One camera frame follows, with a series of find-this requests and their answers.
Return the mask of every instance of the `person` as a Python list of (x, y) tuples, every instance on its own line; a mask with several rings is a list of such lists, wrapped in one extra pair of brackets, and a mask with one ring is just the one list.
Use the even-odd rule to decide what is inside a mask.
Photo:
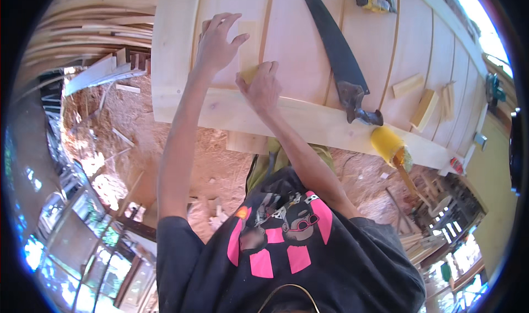
[[(276, 61), (260, 64), (251, 84), (240, 74), (235, 82), (280, 146), (272, 141), (270, 154), (254, 160), (244, 202), (207, 244), (189, 226), (198, 118), (213, 77), (250, 38), (226, 41), (240, 17), (223, 13), (202, 23), (196, 63), (162, 156), (160, 312), (417, 312), (424, 282), (391, 225), (362, 217), (321, 157), (330, 155), (308, 145), (283, 118)], [(280, 163), (282, 154), (287, 163)]]

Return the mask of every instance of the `black t-shirt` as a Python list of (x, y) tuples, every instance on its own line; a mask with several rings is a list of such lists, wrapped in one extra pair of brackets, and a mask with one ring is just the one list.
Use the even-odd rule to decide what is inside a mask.
[[(322, 313), (417, 312), (425, 300), (391, 225), (343, 217), (290, 167), (256, 186), (207, 244), (181, 217), (160, 220), (157, 243), (162, 313), (255, 313), (284, 284)], [(263, 312), (313, 307), (287, 286)]]

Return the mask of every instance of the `wooden plank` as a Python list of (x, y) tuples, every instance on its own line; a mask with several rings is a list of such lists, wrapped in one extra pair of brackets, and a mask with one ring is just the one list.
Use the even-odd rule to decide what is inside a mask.
[(165, 89), (181, 94), (191, 66), (191, 46), (198, 0), (159, 0), (152, 35), (151, 90), (155, 97)]
[[(241, 12), (243, 14), (239, 21), (255, 21), (256, 32), (250, 37), (251, 40), (248, 40), (245, 44), (249, 42), (261, 46), (267, 5), (268, 0), (200, 0), (196, 23), (193, 26), (195, 34), (193, 41), (194, 52), (192, 53), (193, 60), (191, 64), (194, 63), (198, 36), (202, 31), (202, 22), (212, 19), (215, 14)], [(228, 31), (228, 41), (231, 42), (237, 36), (238, 32), (237, 23), (235, 23)], [(217, 73), (212, 81), (212, 87), (237, 89), (237, 85), (235, 85), (235, 73), (240, 71), (238, 59), (238, 56), (235, 56), (228, 66)]]
[(130, 17), (119, 17), (104, 20), (105, 23), (114, 25), (130, 25), (130, 24), (143, 24), (143, 23), (154, 23), (154, 16), (130, 16)]
[(484, 116), (481, 117), (481, 115), (484, 114), (482, 113), (482, 110), (486, 110), (486, 105), (485, 80), (481, 77), (478, 77), (478, 82), (473, 97), (472, 112), (470, 113), (470, 118), (468, 120), (465, 133), (463, 134), (463, 139), (461, 140), (461, 144), (457, 150), (458, 154), (466, 156), (466, 153), (469, 151), (470, 146), (474, 142), (474, 135), (478, 127), (478, 122), (480, 121), (480, 118), (485, 118)]
[(476, 70), (481, 77), (485, 78), (487, 75), (487, 68), (485, 62), (481, 58), (481, 48), (477, 46), (472, 39), (470, 38), (468, 32), (466, 32), (465, 27), (459, 20), (459, 18), (454, 14), (450, 7), (446, 4), (444, 0), (423, 0), (427, 5), (433, 8), (433, 11), (439, 16), (440, 19), (444, 21), (450, 29), (454, 32), (455, 36), (461, 41), (463, 46), (466, 49), (466, 52), (470, 55), (470, 59), (473, 62), (473, 65), (476, 67)]
[[(397, 17), (393, 13), (365, 10), (357, 6), (354, 0), (345, 1), (340, 28), (369, 87), (370, 94), (362, 100), (362, 108), (366, 111), (379, 109), (384, 96), (395, 44)], [(334, 80), (330, 83), (325, 105), (342, 108)]]
[(268, 155), (268, 137), (229, 131), (226, 150)]
[(111, 75), (116, 70), (116, 57), (110, 54), (110, 57), (95, 63), (88, 69), (81, 72), (78, 76), (71, 79), (64, 88), (64, 95), (68, 96), (80, 89), (88, 87), (98, 79)]
[(409, 131), (409, 120), (414, 115), (423, 87), (395, 99), (391, 86), (415, 74), (427, 77), (432, 47), (432, 9), (422, 0), (400, 0), (397, 44), (393, 67), (380, 111), (384, 121)]
[[(343, 0), (322, 1), (340, 23)], [(279, 62), (281, 96), (325, 103), (331, 66), (305, 0), (272, 0), (263, 60)]]
[[(438, 97), (441, 97), (443, 87), (450, 82), (453, 63), (454, 34), (436, 14), (433, 14), (432, 55), (425, 88), (435, 91)], [(438, 103), (424, 129), (420, 132), (412, 129), (412, 132), (432, 140), (441, 119), (441, 108), (442, 103)]]
[(395, 98), (400, 98), (405, 96), (407, 93), (414, 91), (418, 88), (424, 87), (424, 76), (420, 73), (417, 73), (415, 76), (412, 76), (404, 81), (401, 81), (398, 84), (392, 86), (393, 96)]
[(450, 78), (453, 81), (454, 88), (454, 102), (453, 102), (453, 114), (454, 118), (450, 121), (441, 122), (435, 136), (433, 137), (433, 142), (447, 146), (454, 131), (459, 112), (461, 110), (461, 105), (463, 103), (463, 98), (465, 96), (466, 88), (466, 74), (468, 72), (469, 66), (469, 56), (463, 45), (458, 39), (455, 39), (455, 48), (454, 48), (454, 66), (452, 69), (452, 76)]
[[(152, 99), (155, 121), (172, 122), (181, 94), (174, 94), (173, 87), (158, 87), (158, 94), (153, 95)], [(376, 126), (360, 122), (348, 124), (344, 121), (344, 111), (291, 98), (280, 97), (278, 108), (287, 122), (308, 143), (378, 155), (371, 145), (371, 132)], [(406, 142), (414, 164), (441, 169), (455, 156), (446, 148), (425, 138), (387, 125)], [(242, 94), (228, 89), (208, 90), (198, 126), (274, 136), (248, 106)]]
[(468, 71), (466, 74), (466, 86), (465, 94), (463, 96), (463, 103), (459, 109), (459, 115), (456, 116), (457, 120), (447, 146), (448, 150), (450, 151), (458, 151), (459, 145), (465, 136), (466, 127), (473, 109), (473, 99), (474, 93), (476, 91), (476, 85), (478, 83), (478, 75), (479, 74), (476, 67), (473, 65), (473, 63), (469, 62)]
[(420, 133), (424, 130), (437, 107), (438, 101), (439, 95), (432, 89), (427, 89), (424, 92), (423, 98), (420, 99), (419, 107), (410, 120), (415, 129), (414, 132)]
[(116, 130), (115, 128), (112, 128), (112, 132), (114, 132), (118, 137), (120, 137), (127, 145), (130, 145), (132, 148), (135, 146), (134, 142), (129, 140), (126, 136), (124, 136), (120, 131)]
[(239, 31), (238, 34), (248, 33), (250, 39), (248, 39), (241, 48), (239, 49), (239, 71), (241, 77), (247, 84), (250, 84), (253, 80), (255, 73), (257, 72), (257, 65), (259, 65), (259, 36), (257, 34), (257, 22), (256, 21), (240, 21), (238, 23)]
[(121, 89), (123, 91), (127, 91), (127, 92), (135, 92), (136, 94), (141, 93), (141, 90), (139, 88), (137, 88), (137, 87), (116, 84), (116, 88), (117, 89)]

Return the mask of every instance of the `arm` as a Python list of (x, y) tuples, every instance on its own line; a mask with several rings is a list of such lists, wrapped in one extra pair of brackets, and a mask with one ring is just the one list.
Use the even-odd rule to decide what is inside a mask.
[(239, 74), (235, 82), (248, 104), (281, 143), (303, 185), (313, 190), (343, 216), (361, 217), (357, 208), (347, 198), (334, 172), (285, 121), (277, 109), (277, 100), (281, 92), (281, 86), (275, 77), (278, 66), (276, 61), (264, 62), (259, 65), (250, 85)]
[(223, 13), (202, 23), (197, 61), (189, 73), (160, 161), (158, 220), (168, 216), (187, 219), (198, 118), (211, 80), (231, 62), (239, 46), (249, 38), (248, 34), (242, 34), (232, 43), (226, 41), (228, 30), (240, 17), (241, 14)]

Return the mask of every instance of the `pink graphic print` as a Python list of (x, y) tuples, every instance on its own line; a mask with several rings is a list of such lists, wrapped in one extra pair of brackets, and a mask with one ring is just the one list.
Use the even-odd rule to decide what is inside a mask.
[(252, 275), (255, 277), (263, 277), (265, 279), (273, 279), (274, 272), (272, 271), (272, 261), (270, 260), (270, 252), (263, 249), (258, 253), (250, 255), (250, 269)]
[[(252, 208), (248, 209), (248, 214), (244, 220), (248, 220), (250, 214), (252, 213)], [(235, 265), (239, 266), (239, 235), (242, 231), (242, 219), (237, 221), (235, 228), (233, 229), (230, 235), (230, 241), (228, 242), (228, 259)]]
[(266, 230), (266, 236), (268, 237), (268, 244), (283, 243), (283, 229), (281, 228), (269, 228)]
[(304, 270), (311, 264), (311, 257), (308, 255), (307, 246), (293, 246), (287, 248), (290, 272), (296, 274)]
[[(306, 195), (307, 197), (311, 197), (314, 195), (314, 191), (309, 190)], [(323, 243), (327, 245), (329, 236), (331, 235), (332, 211), (320, 198), (313, 199), (311, 201), (311, 207), (314, 214), (320, 217), (320, 220), (318, 220), (318, 227), (320, 228)]]

